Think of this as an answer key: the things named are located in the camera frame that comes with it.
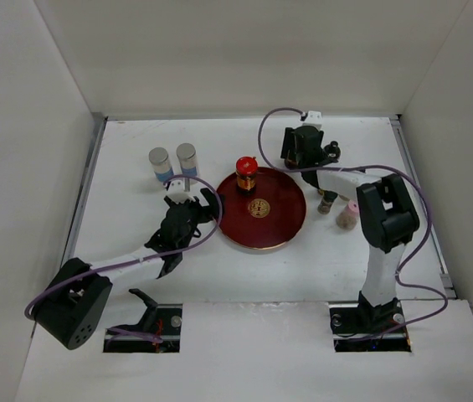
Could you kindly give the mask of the small gold-cap yellow bottle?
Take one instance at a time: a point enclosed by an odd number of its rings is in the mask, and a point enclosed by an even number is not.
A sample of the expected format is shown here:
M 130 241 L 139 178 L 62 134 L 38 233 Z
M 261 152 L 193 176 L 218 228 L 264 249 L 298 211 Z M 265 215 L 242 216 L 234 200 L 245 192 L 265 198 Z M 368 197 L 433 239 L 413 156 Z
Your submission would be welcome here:
M 327 215 L 331 212 L 332 205 L 337 199 L 338 194 L 332 191 L 323 190 L 321 192 L 321 202 L 317 207 L 320 214 Z

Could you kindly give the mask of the red-lid jar amber contents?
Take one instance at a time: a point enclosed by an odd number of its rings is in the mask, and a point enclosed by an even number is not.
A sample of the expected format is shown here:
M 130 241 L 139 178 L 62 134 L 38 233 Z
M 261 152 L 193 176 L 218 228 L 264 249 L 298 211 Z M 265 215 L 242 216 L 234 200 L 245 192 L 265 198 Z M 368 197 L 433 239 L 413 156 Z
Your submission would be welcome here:
M 235 163 L 237 189 L 244 194 L 251 194 L 255 191 L 256 175 L 259 165 L 255 157 L 240 157 Z

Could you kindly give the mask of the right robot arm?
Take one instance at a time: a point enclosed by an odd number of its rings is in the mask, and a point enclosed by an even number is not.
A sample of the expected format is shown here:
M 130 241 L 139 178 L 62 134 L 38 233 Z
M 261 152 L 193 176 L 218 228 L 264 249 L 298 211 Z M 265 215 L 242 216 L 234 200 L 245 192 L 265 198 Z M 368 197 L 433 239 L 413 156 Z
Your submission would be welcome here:
M 355 307 L 333 307 L 331 328 L 336 335 L 372 334 L 385 331 L 402 317 L 396 292 L 396 270 L 406 245 L 419 229 L 419 216 L 400 175 L 382 178 L 366 172 L 324 167 L 337 162 L 336 142 L 321 145 L 323 131 L 314 126 L 286 128 L 280 157 L 301 172 L 306 183 L 348 198 L 358 206 L 359 222 L 369 244 L 368 268 Z

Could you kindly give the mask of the silver-lid shaker light label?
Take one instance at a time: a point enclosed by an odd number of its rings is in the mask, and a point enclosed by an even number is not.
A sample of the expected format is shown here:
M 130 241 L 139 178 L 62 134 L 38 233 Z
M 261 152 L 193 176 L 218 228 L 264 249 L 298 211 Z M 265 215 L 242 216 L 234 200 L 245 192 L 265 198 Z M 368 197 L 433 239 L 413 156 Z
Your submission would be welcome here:
M 177 147 L 176 154 L 182 174 L 197 177 L 198 162 L 194 145 L 191 143 L 182 143 Z

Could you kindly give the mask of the pink-lid spice shaker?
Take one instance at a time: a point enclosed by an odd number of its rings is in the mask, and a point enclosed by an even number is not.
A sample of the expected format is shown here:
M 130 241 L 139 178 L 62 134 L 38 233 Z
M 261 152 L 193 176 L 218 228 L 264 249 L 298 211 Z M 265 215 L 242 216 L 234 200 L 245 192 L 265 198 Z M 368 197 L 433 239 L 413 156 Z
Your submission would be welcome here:
M 359 220 L 359 208 L 357 203 L 350 200 L 342 212 L 336 218 L 336 224 L 340 229 L 352 230 Z

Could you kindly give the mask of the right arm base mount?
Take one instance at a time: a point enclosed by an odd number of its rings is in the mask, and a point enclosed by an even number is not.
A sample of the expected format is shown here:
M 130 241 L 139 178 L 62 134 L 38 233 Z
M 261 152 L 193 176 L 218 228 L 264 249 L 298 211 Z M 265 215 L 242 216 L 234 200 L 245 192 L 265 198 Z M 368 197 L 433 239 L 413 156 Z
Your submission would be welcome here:
M 397 298 L 372 307 L 359 296 L 357 305 L 329 308 L 333 347 L 338 353 L 411 352 L 404 312 Z

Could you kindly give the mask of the silver-lid shaker blue label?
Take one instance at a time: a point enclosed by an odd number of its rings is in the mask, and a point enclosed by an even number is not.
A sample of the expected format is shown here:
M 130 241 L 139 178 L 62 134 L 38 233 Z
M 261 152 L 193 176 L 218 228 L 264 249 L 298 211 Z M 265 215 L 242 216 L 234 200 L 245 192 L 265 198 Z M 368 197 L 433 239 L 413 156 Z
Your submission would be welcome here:
M 169 159 L 168 152 L 163 147 L 153 148 L 149 154 L 149 161 L 152 165 L 156 179 L 163 183 L 173 176 L 174 172 Z

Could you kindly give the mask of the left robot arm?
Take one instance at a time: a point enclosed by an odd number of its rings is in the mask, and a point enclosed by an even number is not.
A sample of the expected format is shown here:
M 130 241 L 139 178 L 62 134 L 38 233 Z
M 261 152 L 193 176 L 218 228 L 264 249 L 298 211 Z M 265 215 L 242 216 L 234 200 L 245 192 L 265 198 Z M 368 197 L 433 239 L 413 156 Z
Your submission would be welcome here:
M 49 283 L 26 307 L 25 315 L 44 328 L 68 350 L 82 346 L 96 330 L 114 287 L 126 288 L 146 305 L 136 305 L 127 314 L 128 324 L 110 328 L 112 336 L 132 336 L 153 343 L 156 303 L 135 287 L 140 281 L 155 281 L 172 273 L 189 250 L 205 243 L 202 224 L 219 225 L 224 214 L 224 196 L 201 188 L 198 196 L 169 193 L 159 228 L 137 250 L 112 260 L 87 263 L 67 260 Z

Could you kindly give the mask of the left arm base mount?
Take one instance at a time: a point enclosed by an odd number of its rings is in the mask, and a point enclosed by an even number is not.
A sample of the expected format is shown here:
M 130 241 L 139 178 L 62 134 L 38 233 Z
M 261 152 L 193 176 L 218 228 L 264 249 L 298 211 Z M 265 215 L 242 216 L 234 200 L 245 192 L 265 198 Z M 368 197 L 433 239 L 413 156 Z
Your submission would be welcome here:
M 104 353 L 179 353 L 183 304 L 161 304 L 137 288 L 128 291 L 145 306 L 134 324 L 105 330 Z

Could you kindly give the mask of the black-cap bottle white contents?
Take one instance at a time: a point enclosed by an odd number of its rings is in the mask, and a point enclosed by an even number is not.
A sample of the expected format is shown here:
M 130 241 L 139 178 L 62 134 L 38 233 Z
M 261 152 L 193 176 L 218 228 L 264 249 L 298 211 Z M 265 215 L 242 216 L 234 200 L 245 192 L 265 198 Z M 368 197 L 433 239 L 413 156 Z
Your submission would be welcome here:
M 323 147 L 326 158 L 331 162 L 338 162 L 341 156 L 341 148 L 337 141 L 331 141 Z

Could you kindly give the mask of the red-lid jar dark sauce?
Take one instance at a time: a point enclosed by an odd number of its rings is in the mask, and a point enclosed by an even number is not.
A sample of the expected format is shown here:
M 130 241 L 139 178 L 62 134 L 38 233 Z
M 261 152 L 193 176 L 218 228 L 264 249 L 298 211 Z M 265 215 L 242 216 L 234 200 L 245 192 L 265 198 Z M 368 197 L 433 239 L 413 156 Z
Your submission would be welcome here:
M 298 164 L 297 164 L 297 161 L 291 156 L 291 155 L 288 155 L 285 159 L 284 159 L 284 164 L 285 164 L 285 167 L 290 169 L 290 170 L 293 170 L 293 169 L 297 169 L 298 168 Z

